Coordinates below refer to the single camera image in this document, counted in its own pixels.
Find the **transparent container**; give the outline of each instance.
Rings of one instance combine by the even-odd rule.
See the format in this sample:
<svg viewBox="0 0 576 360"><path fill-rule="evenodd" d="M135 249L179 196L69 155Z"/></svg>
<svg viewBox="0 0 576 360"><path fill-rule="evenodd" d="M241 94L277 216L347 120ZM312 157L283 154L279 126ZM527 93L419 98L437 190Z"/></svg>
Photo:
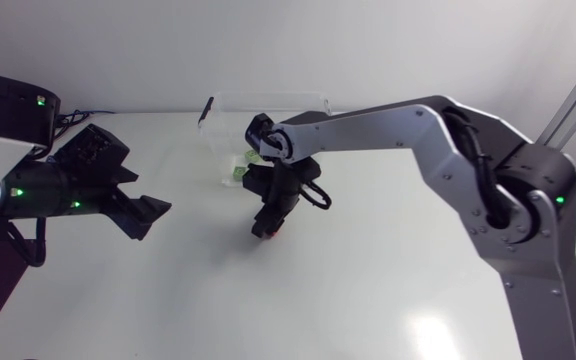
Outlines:
<svg viewBox="0 0 576 360"><path fill-rule="evenodd" d="M331 114L326 97L316 92L219 92L211 97L198 125L215 155L221 182L226 186L241 186L241 172L250 162L264 164L259 158L251 159L250 153L246 156L251 148L244 134L256 115L266 113L278 123L305 111Z"/></svg>

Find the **white table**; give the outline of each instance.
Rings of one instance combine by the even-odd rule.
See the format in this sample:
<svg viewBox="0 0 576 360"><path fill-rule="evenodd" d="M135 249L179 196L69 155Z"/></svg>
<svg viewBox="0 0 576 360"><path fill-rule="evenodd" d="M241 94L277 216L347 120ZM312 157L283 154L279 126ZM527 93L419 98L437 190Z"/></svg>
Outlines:
<svg viewBox="0 0 576 360"><path fill-rule="evenodd" d="M0 359L520 358L497 273L411 152L323 154L332 208L301 202L259 243L260 199L219 184L198 116L96 118L131 149L122 188L173 207L142 242L100 215L51 219Z"/></svg>

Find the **white wall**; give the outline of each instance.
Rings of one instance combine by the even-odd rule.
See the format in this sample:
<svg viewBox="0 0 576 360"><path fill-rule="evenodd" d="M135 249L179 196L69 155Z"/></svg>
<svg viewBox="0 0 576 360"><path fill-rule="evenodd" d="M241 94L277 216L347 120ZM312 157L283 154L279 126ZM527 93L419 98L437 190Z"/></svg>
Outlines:
<svg viewBox="0 0 576 360"><path fill-rule="evenodd" d="M447 94L536 138L576 80L575 0L0 0L0 74L64 110L200 109L315 90L334 109Z"/></svg>

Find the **cable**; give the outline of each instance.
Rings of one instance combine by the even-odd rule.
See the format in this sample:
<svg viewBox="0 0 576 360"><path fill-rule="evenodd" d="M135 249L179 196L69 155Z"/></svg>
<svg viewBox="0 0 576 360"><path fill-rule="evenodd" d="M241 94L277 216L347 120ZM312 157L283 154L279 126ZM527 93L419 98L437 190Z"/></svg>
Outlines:
<svg viewBox="0 0 576 360"><path fill-rule="evenodd" d="M8 242L21 256L22 259L32 267L40 267L46 261L46 218L37 218L35 228L35 255L30 255L28 246L26 246L26 239L15 224L8 223Z"/></svg>
<svg viewBox="0 0 576 360"><path fill-rule="evenodd" d="M321 196L321 198L324 202L323 203L318 202L317 200L313 199L313 197L310 196L310 194L308 194L306 192L306 190L304 190L303 188L300 188L299 194L301 196L303 196L304 199L306 199L309 203L313 204L314 206L316 206L320 209L323 209L323 210L330 209L330 206L332 205L332 199L330 198L330 196L328 196L328 194L326 194L326 192L322 188L320 188L313 181L307 182L304 185L308 186L312 191L314 191L319 196Z"/></svg>
<svg viewBox="0 0 576 360"><path fill-rule="evenodd" d="M507 227L510 224L510 209L497 190L497 179L488 164L490 157L481 149L476 129L459 114L446 111L444 116L456 125L460 125L463 134L467 136L468 141L465 145L469 146L467 150L470 152L470 157L474 157L470 161L475 167L479 195L489 213L490 225L500 229Z"/></svg>
<svg viewBox="0 0 576 360"><path fill-rule="evenodd" d="M58 124L62 125L62 127L54 134L53 139L57 140L60 137L62 137L66 131L68 131L68 129L70 129L71 127L81 124L82 122L84 122L86 119L88 119L91 115L94 114L114 114L114 111L107 111L107 110L85 110L85 111L79 111L79 110L75 110L74 112L70 113L70 114L66 114L66 115L58 115L56 117L56 120L58 122Z"/></svg>

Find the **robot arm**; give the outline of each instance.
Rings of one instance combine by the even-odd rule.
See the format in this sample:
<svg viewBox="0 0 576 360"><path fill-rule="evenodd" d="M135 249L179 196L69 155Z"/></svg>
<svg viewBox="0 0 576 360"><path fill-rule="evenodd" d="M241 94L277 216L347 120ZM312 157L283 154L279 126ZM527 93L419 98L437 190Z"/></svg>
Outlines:
<svg viewBox="0 0 576 360"><path fill-rule="evenodd" d="M576 170L503 120L429 97L274 124L257 116L246 140L272 168L250 165L262 196L253 233L271 236L321 171L322 151L412 149L424 181L453 209L501 277L525 359L576 359Z"/></svg>
<svg viewBox="0 0 576 360"><path fill-rule="evenodd" d="M171 207L145 195L130 199L117 187L138 175L121 165L128 147L98 126L88 125L47 161L37 161L52 148L59 104L45 89L0 77L0 241L35 267L45 260L48 217L104 214L142 240ZM11 222L29 218L37 219L34 240Z"/></svg>

